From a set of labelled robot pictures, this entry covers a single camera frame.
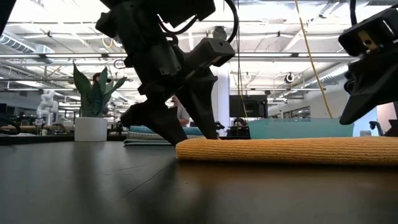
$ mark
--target black table surface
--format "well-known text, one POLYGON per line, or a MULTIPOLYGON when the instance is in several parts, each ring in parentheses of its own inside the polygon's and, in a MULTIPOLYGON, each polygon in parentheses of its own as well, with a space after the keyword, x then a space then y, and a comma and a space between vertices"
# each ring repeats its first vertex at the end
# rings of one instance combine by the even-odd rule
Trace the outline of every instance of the black table surface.
POLYGON ((0 146, 0 223, 398 223, 398 175, 178 162, 121 142, 0 146))

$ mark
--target orange towel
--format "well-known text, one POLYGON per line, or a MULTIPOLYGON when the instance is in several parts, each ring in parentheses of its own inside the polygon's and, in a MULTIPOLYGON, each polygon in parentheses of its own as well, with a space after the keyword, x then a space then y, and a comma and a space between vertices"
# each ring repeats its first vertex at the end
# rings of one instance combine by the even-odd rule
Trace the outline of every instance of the orange towel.
POLYGON ((189 139, 177 157, 196 161, 284 162, 343 165, 398 165, 398 138, 311 138, 262 140, 189 139))

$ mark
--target white robot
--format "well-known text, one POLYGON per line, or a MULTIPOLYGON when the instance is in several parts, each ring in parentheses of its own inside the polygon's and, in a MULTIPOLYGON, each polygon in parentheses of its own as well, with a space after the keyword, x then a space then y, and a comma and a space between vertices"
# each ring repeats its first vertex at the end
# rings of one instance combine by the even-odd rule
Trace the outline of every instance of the white robot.
POLYGON ((58 113, 58 102, 54 101, 55 91, 45 90, 42 95, 42 100, 40 105, 37 107, 37 119, 35 122, 36 126, 43 125, 44 119, 46 117, 45 125, 52 125, 53 113, 58 113))

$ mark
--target potted plant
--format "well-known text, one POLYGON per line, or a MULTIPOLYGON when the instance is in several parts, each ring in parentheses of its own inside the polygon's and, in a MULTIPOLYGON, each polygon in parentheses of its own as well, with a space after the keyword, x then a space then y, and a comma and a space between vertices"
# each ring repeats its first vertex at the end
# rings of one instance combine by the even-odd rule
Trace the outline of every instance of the potted plant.
POLYGON ((108 122, 103 118, 102 110, 111 99, 112 93, 123 85, 126 77, 114 85, 106 84, 108 70, 105 68, 99 81, 91 86, 88 78, 73 65, 73 81, 80 93, 81 116, 75 120, 75 141, 106 141, 108 122))

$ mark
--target plant leaf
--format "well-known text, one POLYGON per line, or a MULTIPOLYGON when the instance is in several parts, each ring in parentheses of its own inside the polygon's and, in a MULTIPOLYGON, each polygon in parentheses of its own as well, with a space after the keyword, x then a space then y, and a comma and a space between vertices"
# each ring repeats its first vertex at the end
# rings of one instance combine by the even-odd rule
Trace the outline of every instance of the plant leaf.
POLYGON ((95 112, 95 116, 98 116, 98 114, 102 110, 102 101, 103 101, 103 96, 102 96, 102 91, 100 84, 98 82, 94 82, 93 88, 91 89, 91 107, 93 108, 95 112))
POLYGON ((106 80, 108 79, 108 69, 105 67, 99 76, 99 86, 101 87, 102 94, 105 93, 106 80))
POLYGON ((90 81, 88 81, 87 77, 77 69, 75 64, 73 64, 73 81, 75 82, 76 89, 81 95, 90 95, 90 81))
POLYGON ((80 102, 81 102, 81 116, 82 117, 92 118, 92 117, 96 116, 87 95, 81 94, 80 102))
POLYGON ((105 93, 109 92, 113 88, 114 81, 112 80, 110 83, 106 84, 105 86, 105 93))
POLYGON ((127 79, 127 77, 123 77, 123 78, 119 79, 119 81, 115 84, 115 86, 113 86, 113 88, 110 91, 108 91, 104 94, 104 97, 103 97, 104 105, 111 99, 112 93, 124 84, 126 79, 127 79))

